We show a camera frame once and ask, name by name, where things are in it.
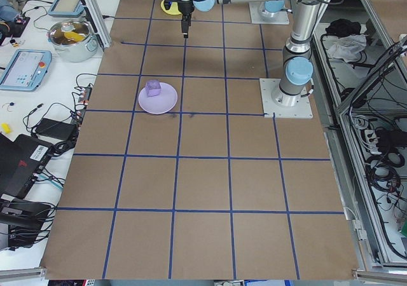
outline touchscreen display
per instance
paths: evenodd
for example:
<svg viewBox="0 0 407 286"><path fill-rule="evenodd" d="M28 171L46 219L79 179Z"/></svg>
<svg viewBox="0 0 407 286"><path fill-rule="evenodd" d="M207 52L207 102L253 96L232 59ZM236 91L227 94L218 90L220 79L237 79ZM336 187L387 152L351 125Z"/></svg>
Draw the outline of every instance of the touchscreen display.
<svg viewBox="0 0 407 286"><path fill-rule="evenodd" d="M38 63L43 59L41 52L20 52L3 79L3 86L27 87L35 75Z"/></svg>

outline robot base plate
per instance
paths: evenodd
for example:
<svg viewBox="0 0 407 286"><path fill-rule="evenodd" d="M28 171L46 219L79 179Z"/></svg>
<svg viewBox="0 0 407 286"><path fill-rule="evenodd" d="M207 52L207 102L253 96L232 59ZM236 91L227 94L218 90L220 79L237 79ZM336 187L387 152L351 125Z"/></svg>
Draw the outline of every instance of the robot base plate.
<svg viewBox="0 0 407 286"><path fill-rule="evenodd" d="M272 99L272 90L278 86L280 79L261 78L261 101L263 102L263 112L266 118L298 118L312 119L312 110L308 97L300 98L300 101L294 107L282 107L277 105Z"/></svg>
<svg viewBox="0 0 407 286"><path fill-rule="evenodd" d="M286 11L279 11L274 17L263 17L259 13L259 6L261 2L250 2L250 16L252 18L252 24L281 24L287 25L290 23Z"/></svg>

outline grid square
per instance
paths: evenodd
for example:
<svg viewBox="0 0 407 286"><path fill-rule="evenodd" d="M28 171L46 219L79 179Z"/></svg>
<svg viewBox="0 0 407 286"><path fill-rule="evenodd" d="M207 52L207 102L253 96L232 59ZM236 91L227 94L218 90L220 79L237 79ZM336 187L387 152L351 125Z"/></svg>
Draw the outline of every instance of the grid square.
<svg viewBox="0 0 407 286"><path fill-rule="evenodd" d="M267 50L266 51L267 69L269 78L281 78L282 70L282 51Z"/></svg>
<svg viewBox="0 0 407 286"><path fill-rule="evenodd" d="M283 158L329 159L328 147L319 120L277 119L276 122Z"/></svg>
<svg viewBox="0 0 407 286"><path fill-rule="evenodd" d="M229 214L177 213L174 230L173 279L233 278Z"/></svg>
<svg viewBox="0 0 407 286"><path fill-rule="evenodd" d="M58 206L114 208L122 166L122 157L73 156Z"/></svg>
<svg viewBox="0 0 407 286"><path fill-rule="evenodd" d="M223 78L223 49L187 48L185 75Z"/></svg>
<svg viewBox="0 0 407 286"><path fill-rule="evenodd" d="M227 156L226 117L190 114L183 116L183 156Z"/></svg>
<svg viewBox="0 0 407 286"><path fill-rule="evenodd" d="M154 0L120 0L116 18L149 19Z"/></svg>
<svg viewBox="0 0 407 286"><path fill-rule="evenodd" d="M234 214L237 278L295 280L286 214Z"/></svg>
<svg viewBox="0 0 407 286"><path fill-rule="evenodd" d="M230 113L263 114L260 84L257 79L228 79Z"/></svg>
<svg viewBox="0 0 407 286"><path fill-rule="evenodd" d="M168 278L170 237L171 213L118 212L106 278Z"/></svg>
<svg viewBox="0 0 407 286"><path fill-rule="evenodd" d="M227 48L262 48L258 24L224 24L224 41Z"/></svg>
<svg viewBox="0 0 407 286"><path fill-rule="evenodd" d="M278 161L232 160L234 210L285 211Z"/></svg>
<svg viewBox="0 0 407 286"><path fill-rule="evenodd" d="M177 154L179 116L137 113L134 119L129 154L175 156Z"/></svg>
<svg viewBox="0 0 407 286"><path fill-rule="evenodd" d="M183 111L226 112L224 79L186 78Z"/></svg>
<svg viewBox="0 0 407 286"><path fill-rule="evenodd" d="M139 104L139 94L141 92L141 90L146 86L147 81L149 81L150 79L157 79L162 83L167 83L171 86L174 87L174 89L177 92L177 103L175 104L175 106L170 110L170 112L178 112L179 111L179 106L181 105L181 85L182 85L182 79L181 78L175 78L175 77L171 77L171 76L163 76L163 77L159 77L159 76L143 76L140 80L140 87L139 87L139 93L137 94L137 104L135 106L135 110L136 111L144 111Z"/></svg>
<svg viewBox="0 0 407 286"><path fill-rule="evenodd" d="M47 268L46 278L101 279L112 218L113 213L108 211L58 210L41 260L41 266Z"/></svg>
<svg viewBox="0 0 407 286"><path fill-rule="evenodd" d="M195 10L192 13L192 24L195 24L195 20L222 22L222 6L215 4L210 11Z"/></svg>
<svg viewBox="0 0 407 286"><path fill-rule="evenodd" d="M289 15L289 25L263 24L261 30L263 32L263 41L266 49L282 50L286 45L287 38L290 37L293 30L293 16Z"/></svg>
<svg viewBox="0 0 407 286"><path fill-rule="evenodd" d="M223 47L221 22L193 22L186 43L188 46Z"/></svg>
<svg viewBox="0 0 407 286"><path fill-rule="evenodd" d="M183 75L184 48L148 46L143 75Z"/></svg>
<svg viewBox="0 0 407 286"><path fill-rule="evenodd" d="M181 23L180 20L182 18L182 15L169 15L165 13L161 9L161 2L163 0L155 0L154 2L154 10L153 10L153 19L165 19L165 20L173 20L175 22L178 22L179 24L179 37L183 38L183 35L181 34Z"/></svg>
<svg viewBox="0 0 407 286"><path fill-rule="evenodd" d="M249 3L226 4L223 5L223 20L225 22L245 22L250 24Z"/></svg>
<svg viewBox="0 0 407 286"><path fill-rule="evenodd" d="M291 226L302 280L352 279L352 270L358 268L358 263L343 215L293 214Z"/></svg>
<svg viewBox="0 0 407 286"><path fill-rule="evenodd" d="M112 42L103 53L99 73L138 75L143 53L144 46Z"/></svg>
<svg viewBox="0 0 407 286"><path fill-rule="evenodd" d="M132 111L138 82L135 76L97 76L88 109Z"/></svg>
<svg viewBox="0 0 407 286"><path fill-rule="evenodd" d="M149 20L146 19L115 19L110 35L118 43L146 42Z"/></svg>
<svg viewBox="0 0 407 286"><path fill-rule="evenodd" d="M184 46L185 40L181 34L181 24L175 20L152 20L148 43Z"/></svg>
<svg viewBox="0 0 407 286"><path fill-rule="evenodd" d="M226 49L226 73L228 78L263 78L263 50Z"/></svg>
<svg viewBox="0 0 407 286"><path fill-rule="evenodd" d="M131 117L129 112L88 111L75 153L124 154Z"/></svg>
<svg viewBox="0 0 407 286"><path fill-rule="evenodd" d="M180 159L176 207L229 210L228 160Z"/></svg>
<svg viewBox="0 0 407 286"><path fill-rule="evenodd" d="M232 157L276 158L272 120L262 116L229 116Z"/></svg>
<svg viewBox="0 0 407 286"><path fill-rule="evenodd" d="M172 208L176 160L127 158L120 208Z"/></svg>
<svg viewBox="0 0 407 286"><path fill-rule="evenodd" d="M284 161L283 168L290 210L343 211L331 162Z"/></svg>

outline electronic device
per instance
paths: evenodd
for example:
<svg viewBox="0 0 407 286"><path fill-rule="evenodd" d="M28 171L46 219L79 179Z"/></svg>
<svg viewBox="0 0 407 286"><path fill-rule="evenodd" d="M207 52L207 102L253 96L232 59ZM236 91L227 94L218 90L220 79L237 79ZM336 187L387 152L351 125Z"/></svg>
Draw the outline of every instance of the electronic device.
<svg viewBox="0 0 407 286"><path fill-rule="evenodd" d="M0 90L34 91L52 60L50 51L18 49L0 77Z"/></svg>
<svg viewBox="0 0 407 286"><path fill-rule="evenodd" d="M51 206L2 195L0 198L0 251L31 247L41 232Z"/></svg>
<svg viewBox="0 0 407 286"><path fill-rule="evenodd" d="M52 17L79 17L84 8L80 0L55 0L50 10L48 11L49 16Z"/></svg>
<svg viewBox="0 0 407 286"><path fill-rule="evenodd" d="M53 144L28 135L14 142L0 134L0 194L27 196L53 151Z"/></svg>
<svg viewBox="0 0 407 286"><path fill-rule="evenodd" d="M75 124L68 124L54 119L43 118L36 126L36 134L44 135L62 141L67 141L77 133L78 128Z"/></svg>

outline black cloth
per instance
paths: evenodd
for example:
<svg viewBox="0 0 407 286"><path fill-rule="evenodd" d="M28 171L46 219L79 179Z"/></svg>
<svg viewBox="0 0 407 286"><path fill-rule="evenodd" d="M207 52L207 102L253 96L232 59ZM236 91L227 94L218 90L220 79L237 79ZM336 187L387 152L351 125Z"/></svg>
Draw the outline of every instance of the black cloth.
<svg viewBox="0 0 407 286"><path fill-rule="evenodd" d="M347 19L338 19L332 21L325 31L329 35L338 36L339 38L359 35L361 33L361 24L359 22L351 22Z"/></svg>

